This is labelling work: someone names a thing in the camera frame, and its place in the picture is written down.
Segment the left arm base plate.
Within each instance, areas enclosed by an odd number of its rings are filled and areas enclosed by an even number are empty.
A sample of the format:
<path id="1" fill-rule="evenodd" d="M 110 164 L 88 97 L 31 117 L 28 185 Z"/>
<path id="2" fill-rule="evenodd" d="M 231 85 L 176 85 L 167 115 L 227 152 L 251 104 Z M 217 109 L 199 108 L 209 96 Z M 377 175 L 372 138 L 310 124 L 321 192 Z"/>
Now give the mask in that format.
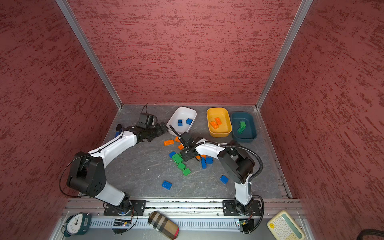
<path id="1" fill-rule="evenodd" d="M 109 203 L 104 204 L 104 216 L 142 216 L 146 207 L 146 200 L 126 200 L 118 206 Z"/>

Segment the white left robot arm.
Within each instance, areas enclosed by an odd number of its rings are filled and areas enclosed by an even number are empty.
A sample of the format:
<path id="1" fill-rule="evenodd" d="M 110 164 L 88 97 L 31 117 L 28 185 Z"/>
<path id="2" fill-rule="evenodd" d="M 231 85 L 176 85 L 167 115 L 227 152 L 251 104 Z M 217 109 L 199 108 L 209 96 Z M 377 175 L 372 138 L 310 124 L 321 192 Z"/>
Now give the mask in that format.
<path id="1" fill-rule="evenodd" d="M 131 207 L 127 193 L 107 182 L 105 168 L 120 154 L 141 142 L 151 142 L 167 133 L 165 123 L 144 127 L 130 126 L 103 146 L 89 153 L 79 152 L 71 162 L 67 186 L 89 197 L 107 203 L 125 214 Z"/>

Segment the teal plastic bin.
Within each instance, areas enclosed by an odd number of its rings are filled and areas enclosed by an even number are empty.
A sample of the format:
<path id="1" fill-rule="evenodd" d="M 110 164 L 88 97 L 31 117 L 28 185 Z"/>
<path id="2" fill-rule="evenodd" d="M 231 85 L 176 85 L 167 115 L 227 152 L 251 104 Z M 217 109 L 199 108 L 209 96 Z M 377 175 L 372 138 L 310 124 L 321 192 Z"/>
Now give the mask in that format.
<path id="1" fill-rule="evenodd" d="M 233 112 L 231 114 L 233 139 L 239 143 L 251 143 L 257 138 L 257 130 L 251 114 Z"/>

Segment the yellow calculator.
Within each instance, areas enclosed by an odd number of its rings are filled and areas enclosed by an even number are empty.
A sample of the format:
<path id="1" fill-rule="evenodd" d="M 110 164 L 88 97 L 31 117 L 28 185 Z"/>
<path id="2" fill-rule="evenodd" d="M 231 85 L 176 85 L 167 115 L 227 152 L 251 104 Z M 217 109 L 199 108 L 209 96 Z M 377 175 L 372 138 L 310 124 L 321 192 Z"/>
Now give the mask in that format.
<path id="1" fill-rule="evenodd" d="M 306 236 L 294 219 L 285 210 L 280 211 L 267 223 L 276 240 L 305 240 Z"/>

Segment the green analog clock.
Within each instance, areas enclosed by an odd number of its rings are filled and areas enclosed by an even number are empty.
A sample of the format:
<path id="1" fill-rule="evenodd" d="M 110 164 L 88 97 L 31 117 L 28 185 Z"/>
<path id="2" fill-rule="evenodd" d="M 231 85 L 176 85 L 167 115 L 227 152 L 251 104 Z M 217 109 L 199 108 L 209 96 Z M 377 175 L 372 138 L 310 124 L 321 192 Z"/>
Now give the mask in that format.
<path id="1" fill-rule="evenodd" d="M 85 235 L 90 228 L 91 218 L 92 216 L 89 213 L 78 213 L 68 217 L 63 226 L 64 237 Z"/>

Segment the aluminium rail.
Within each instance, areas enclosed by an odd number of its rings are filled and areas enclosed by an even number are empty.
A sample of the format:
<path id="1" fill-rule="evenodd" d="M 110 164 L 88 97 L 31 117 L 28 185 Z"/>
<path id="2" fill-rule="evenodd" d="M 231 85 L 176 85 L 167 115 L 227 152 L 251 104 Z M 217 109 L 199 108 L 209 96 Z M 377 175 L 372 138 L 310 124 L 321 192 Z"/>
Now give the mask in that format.
<path id="1" fill-rule="evenodd" d="M 115 219 L 132 220 L 137 229 L 150 225 L 148 218 L 153 212 L 160 212 L 179 226 L 181 230 L 222 230 L 237 231 L 238 221 L 243 219 L 228 200 L 223 199 L 160 199 L 147 198 L 132 200 L 135 215 L 118 215 L 102 202 L 90 199 L 69 199 L 61 218 L 77 213 L 90 214 L 93 228 L 112 227 Z"/>

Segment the orange lego stack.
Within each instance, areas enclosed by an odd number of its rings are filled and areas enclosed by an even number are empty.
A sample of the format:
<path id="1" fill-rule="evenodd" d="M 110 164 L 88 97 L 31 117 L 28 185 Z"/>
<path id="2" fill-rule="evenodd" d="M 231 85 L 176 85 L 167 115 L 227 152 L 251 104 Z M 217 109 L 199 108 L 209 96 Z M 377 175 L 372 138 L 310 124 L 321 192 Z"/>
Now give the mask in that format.
<path id="1" fill-rule="evenodd" d="M 199 161 L 201 161 L 202 159 L 206 159 L 206 155 L 198 155 L 198 156 L 196 156 L 195 158 L 197 159 L 197 160 L 199 160 Z"/>

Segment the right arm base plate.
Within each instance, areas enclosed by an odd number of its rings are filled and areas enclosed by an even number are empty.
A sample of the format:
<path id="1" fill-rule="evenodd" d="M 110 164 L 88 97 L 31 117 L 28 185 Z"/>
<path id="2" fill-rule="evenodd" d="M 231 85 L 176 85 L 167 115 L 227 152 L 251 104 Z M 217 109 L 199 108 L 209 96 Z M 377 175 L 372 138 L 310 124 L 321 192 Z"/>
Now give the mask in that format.
<path id="1" fill-rule="evenodd" d="M 262 215 L 262 206 L 260 201 L 250 201 L 247 205 L 242 205 L 236 200 L 224 200 L 224 216 L 256 216 Z"/>

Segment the blue lego long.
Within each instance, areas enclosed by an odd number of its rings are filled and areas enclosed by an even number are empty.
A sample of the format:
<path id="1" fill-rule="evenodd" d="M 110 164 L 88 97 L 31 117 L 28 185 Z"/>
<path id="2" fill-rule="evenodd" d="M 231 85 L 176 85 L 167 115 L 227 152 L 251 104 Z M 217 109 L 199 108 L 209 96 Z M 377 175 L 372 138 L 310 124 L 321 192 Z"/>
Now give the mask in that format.
<path id="1" fill-rule="evenodd" d="M 206 163 L 206 159 L 205 158 L 202 158 L 201 164 L 202 164 L 202 169 L 206 169 L 207 168 L 207 163 Z"/>

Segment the large blue stapler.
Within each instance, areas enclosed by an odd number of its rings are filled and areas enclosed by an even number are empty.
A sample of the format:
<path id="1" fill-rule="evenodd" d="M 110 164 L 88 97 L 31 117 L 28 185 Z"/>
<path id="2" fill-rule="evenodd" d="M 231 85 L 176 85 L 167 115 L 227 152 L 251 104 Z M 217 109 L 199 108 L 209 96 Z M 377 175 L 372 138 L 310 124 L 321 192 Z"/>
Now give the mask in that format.
<path id="1" fill-rule="evenodd" d="M 123 131 L 123 126 L 121 124 L 117 124 L 116 131 L 115 131 L 115 137 L 120 135 L 122 131 Z"/>

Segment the aluminium corner post right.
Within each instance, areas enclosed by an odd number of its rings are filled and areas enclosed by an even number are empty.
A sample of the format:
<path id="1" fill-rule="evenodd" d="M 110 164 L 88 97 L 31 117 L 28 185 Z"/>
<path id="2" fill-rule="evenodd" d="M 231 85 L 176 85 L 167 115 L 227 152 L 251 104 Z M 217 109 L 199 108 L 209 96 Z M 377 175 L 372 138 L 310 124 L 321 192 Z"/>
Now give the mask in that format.
<path id="1" fill-rule="evenodd" d="M 267 82 L 264 86 L 264 89 L 263 89 L 263 91 L 262 91 L 262 93 L 261 93 L 261 95 L 260 95 L 260 97 L 256 103 L 256 110 L 257 111 L 261 110 L 262 105 L 267 98 L 267 95 L 268 95 L 268 93 L 269 93 L 269 91 L 270 91 L 279 71 L 280 71 L 281 66 L 283 65 L 283 62 L 284 62 L 284 60 L 285 60 L 285 58 L 286 58 L 286 56 L 290 50 L 295 38 L 296 38 L 296 35 L 299 32 L 300 27 L 303 24 L 303 21 L 307 15 L 312 3 L 313 3 L 313 0 L 302 0 L 301 1 L 301 4 L 298 8 L 298 11 L 297 11 L 297 13 L 293 19 L 293 22 L 290 26 L 290 29 L 289 29 L 289 31 L 286 35 L 286 38 L 283 42 L 283 45 L 282 45 L 281 50 L 278 54 L 278 57 L 275 61 L 275 64 L 274 64 L 274 66 L 270 72 L 270 75 L 267 79 Z"/>

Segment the aluminium corner post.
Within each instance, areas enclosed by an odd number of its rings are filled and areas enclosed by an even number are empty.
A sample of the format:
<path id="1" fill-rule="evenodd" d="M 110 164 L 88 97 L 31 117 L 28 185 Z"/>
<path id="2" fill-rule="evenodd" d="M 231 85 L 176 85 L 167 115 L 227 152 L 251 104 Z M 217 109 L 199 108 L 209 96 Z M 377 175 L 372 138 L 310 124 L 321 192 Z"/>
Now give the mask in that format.
<path id="1" fill-rule="evenodd" d="M 279 71 L 280 71 L 281 66 L 283 65 L 283 62 L 284 62 L 284 60 L 285 60 L 285 58 L 286 58 L 286 56 L 290 50 L 295 38 L 296 38 L 296 35 L 299 32 L 300 27 L 303 24 L 303 21 L 307 15 L 312 3 L 313 3 L 313 0 L 302 0 L 301 1 L 301 4 L 298 8 L 298 11 L 297 11 L 297 13 L 293 19 L 293 22 L 290 26 L 290 29 L 289 29 L 289 31 L 286 35 L 286 38 L 283 42 L 283 45 L 282 45 L 281 50 L 278 54 L 278 57 L 275 61 L 275 64 L 274 64 L 274 66 L 270 72 L 270 75 L 267 79 L 267 82 L 264 86 L 264 89 L 263 89 L 263 91 L 262 91 L 262 93 L 261 93 L 261 95 L 260 95 L 260 97 L 256 103 L 256 110 L 257 111 L 261 110 L 262 105 L 267 98 L 267 95 L 268 95 L 268 93 L 269 93 L 269 91 L 270 91 Z"/>
<path id="2" fill-rule="evenodd" d="M 120 97 L 118 96 L 115 88 L 113 87 L 113 84 L 110 78 L 108 77 L 99 58 L 97 57 L 95 51 L 93 50 L 88 38 L 86 37 L 84 31 L 82 30 L 81 25 L 76 19 L 74 12 L 72 11 L 69 5 L 69 2 L 65 0 L 56 0 L 56 3 L 58 4 L 61 12 L 63 13 L 65 19 L 69 23 L 71 29 L 73 30 L 75 36 L 77 37 L 78 41 L 83 47 L 85 53 L 87 54 L 89 60 L 91 61 L 93 67 L 95 68 L 96 72 L 101 78 L 103 84 L 105 85 L 107 91 L 109 92 L 116 106 L 118 107 L 119 110 L 121 110 L 124 104 L 121 101 Z"/>

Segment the white plastic bin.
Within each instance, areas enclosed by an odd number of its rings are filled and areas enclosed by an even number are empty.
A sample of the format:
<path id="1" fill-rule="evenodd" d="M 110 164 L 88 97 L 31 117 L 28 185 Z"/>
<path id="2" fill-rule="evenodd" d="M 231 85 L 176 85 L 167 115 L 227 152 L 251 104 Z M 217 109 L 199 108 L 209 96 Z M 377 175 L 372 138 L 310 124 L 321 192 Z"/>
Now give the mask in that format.
<path id="1" fill-rule="evenodd" d="M 172 126 L 179 135 L 184 132 L 188 133 L 191 130 L 192 125 L 196 120 L 196 117 L 197 112 L 193 109 L 187 107 L 177 108 L 167 123 L 169 133 L 173 136 L 176 136 L 170 126 Z"/>

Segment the blue lego cluster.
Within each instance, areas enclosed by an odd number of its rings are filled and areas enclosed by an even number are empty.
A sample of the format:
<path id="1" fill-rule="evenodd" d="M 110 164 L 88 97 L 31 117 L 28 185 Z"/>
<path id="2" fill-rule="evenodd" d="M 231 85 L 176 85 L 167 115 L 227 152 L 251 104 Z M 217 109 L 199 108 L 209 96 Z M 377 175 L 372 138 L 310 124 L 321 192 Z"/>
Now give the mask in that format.
<path id="1" fill-rule="evenodd" d="M 212 157 L 207 157 L 206 158 L 206 163 L 209 164 L 209 165 L 212 165 L 213 164 L 213 158 Z"/>
<path id="2" fill-rule="evenodd" d="M 176 154 L 176 152 L 173 151 L 173 152 L 169 153 L 169 157 L 172 159 L 175 154 Z"/>

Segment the green lego lowest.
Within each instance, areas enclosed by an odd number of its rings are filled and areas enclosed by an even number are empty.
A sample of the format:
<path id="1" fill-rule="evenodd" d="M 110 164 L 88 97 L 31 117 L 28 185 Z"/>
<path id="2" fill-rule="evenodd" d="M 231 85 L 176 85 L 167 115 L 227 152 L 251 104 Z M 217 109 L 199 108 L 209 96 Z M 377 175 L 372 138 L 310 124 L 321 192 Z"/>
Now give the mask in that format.
<path id="1" fill-rule="evenodd" d="M 183 175 L 188 176 L 191 173 L 191 170 L 189 168 L 186 168 L 183 170 Z"/>

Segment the plaid glasses case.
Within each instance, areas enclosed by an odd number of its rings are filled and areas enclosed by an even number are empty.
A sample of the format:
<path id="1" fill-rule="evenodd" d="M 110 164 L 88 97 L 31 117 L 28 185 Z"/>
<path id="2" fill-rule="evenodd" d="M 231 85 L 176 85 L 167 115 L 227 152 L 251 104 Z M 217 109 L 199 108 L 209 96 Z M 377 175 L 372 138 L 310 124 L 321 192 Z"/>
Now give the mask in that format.
<path id="1" fill-rule="evenodd" d="M 148 218 L 148 223 L 159 233 L 163 234 L 170 240 L 175 240 L 180 232 L 179 226 L 172 222 L 162 213 L 152 212 Z"/>

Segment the aluminium corner post left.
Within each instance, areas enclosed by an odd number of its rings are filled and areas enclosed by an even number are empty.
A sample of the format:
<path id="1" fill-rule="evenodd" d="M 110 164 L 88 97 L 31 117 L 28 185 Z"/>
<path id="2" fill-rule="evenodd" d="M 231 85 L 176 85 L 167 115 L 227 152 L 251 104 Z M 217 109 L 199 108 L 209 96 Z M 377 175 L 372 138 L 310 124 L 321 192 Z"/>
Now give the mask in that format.
<path id="1" fill-rule="evenodd" d="M 71 29 L 73 30 L 75 36 L 77 37 L 78 41 L 83 47 L 85 53 L 87 54 L 89 60 L 91 61 L 93 67 L 95 68 L 96 72 L 101 78 L 103 84 L 105 85 L 107 91 L 109 92 L 116 106 L 118 107 L 119 110 L 121 110 L 124 104 L 121 101 L 120 97 L 118 96 L 115 88 L 113 87 L 113 84 L 110 78 L 108 77 L 99 58 L 97 57 L 95 51 L 93 50 L 88 38 L 86 37 L 84 31 L 82 30 L 81 25 L 76 19 L 74 12 L 72 11 L 69 5 L 69 2 L 65 0 L 56 0 L 56 3 L 58 4 L 61 12 L 63 13 L 65 19 L 69 23 Z"/>

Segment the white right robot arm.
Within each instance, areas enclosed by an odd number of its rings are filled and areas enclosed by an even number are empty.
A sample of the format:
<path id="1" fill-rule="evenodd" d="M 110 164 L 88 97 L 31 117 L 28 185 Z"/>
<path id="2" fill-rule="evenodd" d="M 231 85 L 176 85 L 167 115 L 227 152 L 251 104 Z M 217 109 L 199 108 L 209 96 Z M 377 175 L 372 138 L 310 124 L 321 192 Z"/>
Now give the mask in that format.
<path id="1" fill-rule="evenodd" d="M 216 143 L 203 138 L 181 139 L 181 157 L 188 161 L 203 155 L 220 161 L 229 178 L 235 183 L 235 206 L 240 215 L 247 215 L 253 204 L 251 181 L 263 170 L 263 162 L 254 151 L 236 141 Z"/>

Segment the yellow plastic bin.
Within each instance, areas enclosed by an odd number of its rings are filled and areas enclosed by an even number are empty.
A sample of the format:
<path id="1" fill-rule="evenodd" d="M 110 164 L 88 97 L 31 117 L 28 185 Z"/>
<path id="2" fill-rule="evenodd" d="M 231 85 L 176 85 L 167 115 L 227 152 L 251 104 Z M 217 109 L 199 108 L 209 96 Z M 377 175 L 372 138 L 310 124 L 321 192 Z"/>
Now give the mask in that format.
<path id="1" fill-rule="evenodd" d="M 225 108 L 208 109 L 207 120 L 210 135 L 214 138 L 228 137 L 233 130 L 229 112 Z"/>

